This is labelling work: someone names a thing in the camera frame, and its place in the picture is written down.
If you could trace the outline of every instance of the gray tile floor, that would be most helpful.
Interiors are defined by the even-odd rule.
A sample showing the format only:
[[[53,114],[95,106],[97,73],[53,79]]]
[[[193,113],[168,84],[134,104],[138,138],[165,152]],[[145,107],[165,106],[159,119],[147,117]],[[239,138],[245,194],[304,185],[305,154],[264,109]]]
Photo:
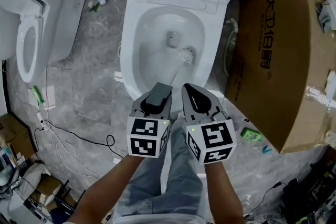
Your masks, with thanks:
[[[52,63],[34,83],[39,89],[54,85],[56,106],[48,113],[41,109],[43,117],[53,124],[100,143],[112,134],[116,140],[112,147],[121,155],[127,153],[125,138],[127,116],[132,99],[122,82],[116,81],[120,71],[118,47],[121,44],[123,16],[126,0],[108,0],[98,11],[89,12],[86,0],[76,41],[70,56]],[[238,18],[239,2],[232,0],[227,17]],[[231,26],[224,26],[214,67],[206,88],[224,92],[226,76],[222,71],[222,58]],[[33,84],[24,83],[18,74],[16,59],[8,62],[8,90],[10,104],[15,114],[27,123],[32,132],[40,127],[37,109],[28,103],[27,89]],[[294,177],[302,178],[309,171],[309,164],[319,159],[323,148],[306,152],[280,155],[274,150],[264,155],[262,147],[268,142],[249,143],[239,137],[239,130],[246,124],[244,116],[227,100],[223,105],[235,120],[238,146],[230,160],[224,163],[231,182],[242,201],[244,213],[249,213],[261,201],[265,191],[278,181],[288,182]],[[109,171],[120,159],[104,146],[82,141],[62,130],[37,131],[38,156],[50,171],[63,182],[70,180],[72,194],[79,198],[99,177]],[[162,174],[166,182],[171,160],[167,151]],[[199,174],[206,186],[204,168]],[[269,211],[279,204],[281,187],[268,194],[257,212]]]

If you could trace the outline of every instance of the white toilet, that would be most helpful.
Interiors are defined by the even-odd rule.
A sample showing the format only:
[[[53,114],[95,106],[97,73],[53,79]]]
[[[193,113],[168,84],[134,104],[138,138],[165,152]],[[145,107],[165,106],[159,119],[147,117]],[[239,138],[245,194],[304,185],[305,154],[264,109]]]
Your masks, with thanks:
[[[16,57],[25,82],[33,82],[48,63],[71,52],[85,0],[0,0],[0,8],[20,20]],[[0,17],[0,27],[6,24]]]
[[[181,87],[207,81],[230,0],[127,0],[121,73],[135,100],[157,82],[173,86],[171,111],[182,108]],[[192,62],[179,59],[183,48]]]

